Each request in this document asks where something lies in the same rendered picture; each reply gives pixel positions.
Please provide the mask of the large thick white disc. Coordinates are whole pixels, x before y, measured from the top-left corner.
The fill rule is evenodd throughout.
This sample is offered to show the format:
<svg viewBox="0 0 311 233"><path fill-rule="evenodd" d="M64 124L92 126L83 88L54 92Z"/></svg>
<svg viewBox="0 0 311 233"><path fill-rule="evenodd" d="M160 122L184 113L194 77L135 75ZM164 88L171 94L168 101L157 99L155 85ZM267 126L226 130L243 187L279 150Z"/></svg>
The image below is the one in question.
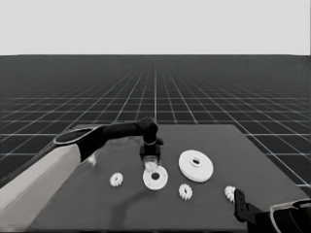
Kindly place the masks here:
<svg viewBox="0 0 311 233"><path fill-rule="evenodd" d="M207 182L214 173L212 160L199 150L185 150L179 156L179 168L184 176L197 183Z"/></svg>

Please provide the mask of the white round carrier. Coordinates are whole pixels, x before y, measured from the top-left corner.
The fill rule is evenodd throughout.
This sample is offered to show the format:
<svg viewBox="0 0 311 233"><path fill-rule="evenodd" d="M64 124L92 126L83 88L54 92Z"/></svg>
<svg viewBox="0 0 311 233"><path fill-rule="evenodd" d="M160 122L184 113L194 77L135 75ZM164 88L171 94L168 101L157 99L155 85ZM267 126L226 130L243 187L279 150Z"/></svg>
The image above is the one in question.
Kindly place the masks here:
<svg viewBox="0 0 311 233"><path fill-rule="evenodd" d="M143 173L143 182L150 190L160 190L168 182L168 173L162 166L158 166L153 172L145 170Z"/></svg>

